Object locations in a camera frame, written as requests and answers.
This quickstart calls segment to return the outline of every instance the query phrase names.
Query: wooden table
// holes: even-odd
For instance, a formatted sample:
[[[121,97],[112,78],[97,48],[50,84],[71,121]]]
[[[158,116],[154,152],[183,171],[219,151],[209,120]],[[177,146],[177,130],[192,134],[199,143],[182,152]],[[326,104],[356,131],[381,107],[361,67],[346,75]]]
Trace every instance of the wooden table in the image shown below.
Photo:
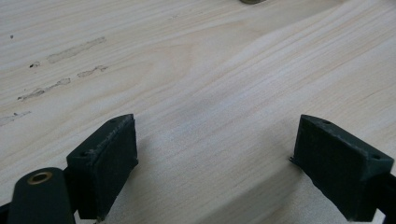
[[[393,0],[2,1],[0,204],[134,113],[106,223],[347,223],[288,157],[301,114],[396,157],[395,24]]]

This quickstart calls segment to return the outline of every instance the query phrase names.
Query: wood grain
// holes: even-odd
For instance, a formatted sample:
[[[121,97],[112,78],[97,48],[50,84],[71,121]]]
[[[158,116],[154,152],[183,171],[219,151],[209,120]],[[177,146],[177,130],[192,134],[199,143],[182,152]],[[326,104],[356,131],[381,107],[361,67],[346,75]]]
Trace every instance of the wood grain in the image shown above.
[[[301,114],[396,157],[395,21],[392,0],[2,1],[0,204],[134,113],[106,223],[347,223],[288,157]]]

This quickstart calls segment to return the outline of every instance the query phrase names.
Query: black plastic part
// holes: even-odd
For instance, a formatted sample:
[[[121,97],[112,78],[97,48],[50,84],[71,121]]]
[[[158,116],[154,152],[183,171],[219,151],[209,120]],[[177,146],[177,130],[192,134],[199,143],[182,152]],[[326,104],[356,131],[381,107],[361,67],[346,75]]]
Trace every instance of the black plastic part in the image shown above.
[[[387,182],[376,195],[379,210],[387,215],[384,223],[396,223],[396,177],[388,175]]]
[[[325,119],[302,115],[294,157],[349,221],[372,221],[393,158]]]
[[[0,224],[7,223],[9,203],[6,203],[0,207]]]
[[[67,156],[77,183],[73,204],[84,219],[105,219],[129,173],[138,164],[134,116],[111,119]]]
[[[40,169],[17,182],[7,224],[22,223],[75,223],[61,169]]]

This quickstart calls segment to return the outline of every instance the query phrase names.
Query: round hole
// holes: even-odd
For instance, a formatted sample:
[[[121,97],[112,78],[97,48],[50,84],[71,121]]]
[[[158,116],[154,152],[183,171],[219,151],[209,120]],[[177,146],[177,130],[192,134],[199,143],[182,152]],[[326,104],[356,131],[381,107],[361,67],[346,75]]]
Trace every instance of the round hole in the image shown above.
[[[38,174],[30,176],[30,178],[27,180],[27,183],[30,185],[37,185],[37,184],[46,182],[51,177],[52,177],[51,172],[42,172],[42,173],[38,173]]]
[[[380,156],[378,156],[378,155],[373,155],[372,157],[373,157],[373,159],[375,159],[375,160],[379,160],[379,159],[381,159],[381,157],[380,157]]]

